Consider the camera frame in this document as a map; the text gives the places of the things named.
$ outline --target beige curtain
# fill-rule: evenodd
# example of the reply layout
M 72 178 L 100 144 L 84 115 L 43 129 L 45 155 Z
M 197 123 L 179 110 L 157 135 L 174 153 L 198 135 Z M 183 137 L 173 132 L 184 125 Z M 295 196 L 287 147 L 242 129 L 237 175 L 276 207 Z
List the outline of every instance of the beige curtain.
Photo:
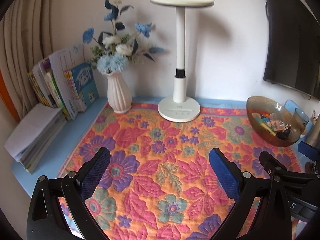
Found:
M 49 20 L 50 0 L 15 0 L 0 22 L 0 71 L 20 118 L 38 103 L 27 74 L 52 53 Z

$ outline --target lamp base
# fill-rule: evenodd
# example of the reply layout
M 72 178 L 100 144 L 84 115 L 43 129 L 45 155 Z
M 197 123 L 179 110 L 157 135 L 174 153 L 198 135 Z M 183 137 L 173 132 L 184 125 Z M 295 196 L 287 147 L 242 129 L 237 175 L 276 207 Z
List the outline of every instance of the lamp base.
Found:
M 164 119 L 171 122 L 189 122 L 200 114 L 200 105 L 189 97 L 183 103 L 176 103 L 171 96 L 160 101 L 158 111 Z

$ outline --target stack of books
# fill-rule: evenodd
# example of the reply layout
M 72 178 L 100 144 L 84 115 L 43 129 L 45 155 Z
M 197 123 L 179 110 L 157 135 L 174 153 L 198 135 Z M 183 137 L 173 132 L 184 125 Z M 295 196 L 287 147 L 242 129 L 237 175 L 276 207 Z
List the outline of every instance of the stack of books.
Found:
M 61 108 L 67 120 L 85 112 L 99 97 L 91 67 L 84 62 L 83 45 L 59 50 L 28 73 L 39 102 Z
M 54 52 L 36 64 L 28 78 L 40 103 L 21 120 L 5 148 L 33 173 L 67 120 L 85 112 L 99 94 L 83 45 Z
M 51 108 L 39 103 L 17 125 L 4 147 L 32 174 L 42 155 L 66 123 L 61 108 Z

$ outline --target blue rubber pad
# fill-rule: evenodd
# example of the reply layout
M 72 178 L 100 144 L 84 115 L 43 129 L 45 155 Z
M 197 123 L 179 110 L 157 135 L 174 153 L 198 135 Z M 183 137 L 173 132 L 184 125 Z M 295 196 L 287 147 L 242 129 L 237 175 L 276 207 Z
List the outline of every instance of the blue rubber pad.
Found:
M 308 145 L 305 142 L 300 142 L 298 144 L 298 151 L 308 157 L 313 162 L 319 161 L 319 150 Z
M 209 153 L 209 162 L 228 198 L 237 201 L 240 198 L 239 183 L 215 149 Z
M 92 168 L 82 181 L 82 190 L 80 194 L 80 198 L 82 201 L 92 197 L 103 174 L 110 164 L 110 157 L 110 151 L 105 148 L 99 158 L 95 160 Z

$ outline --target flower arrangement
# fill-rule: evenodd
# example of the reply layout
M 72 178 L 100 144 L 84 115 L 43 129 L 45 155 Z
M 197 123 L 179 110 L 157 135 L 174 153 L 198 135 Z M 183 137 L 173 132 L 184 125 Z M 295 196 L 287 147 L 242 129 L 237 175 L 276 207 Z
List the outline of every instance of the flower arrangement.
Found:
M 99 72 L 103 74 L 122 72 L 128 66 L 129 62 L 138 62 L 139 56 L 145 56 L 154 61 L 150 54 L 164 52 L 164 49 L 152 46 L 147 49 L 139 49 L 137 38 L 140 34 L 146 38 L 150 37 L 151 23 L 145 25 L 136 23 L 135 33 L 126 33 L 122 36 L 118 35 L 119 31 L 125 29 L 124 24 L 119 21 L 119 18 L 125 11 L 133 8 L 131 5 L 125 5 L 119 9 L 119 5 L 121 4 L 121 0 L 114 1 L 114 4 L 111 4 L 109 0 L 105 1 L 105 7 L 111 10 L 111 12 L 105 16 L 104 20 L 112 23 L 112 33 L 102 31 L 98 39 L 95 39 L 93 36 L 94 29 L 90 28 L 86 30 L 82 36 L 83 42 L 86 44 L 91 43 L 92 40 L 97 43 L 96 46 L 91 47 L 94 57 L 89 63 L 93 68 L 97 68 Z

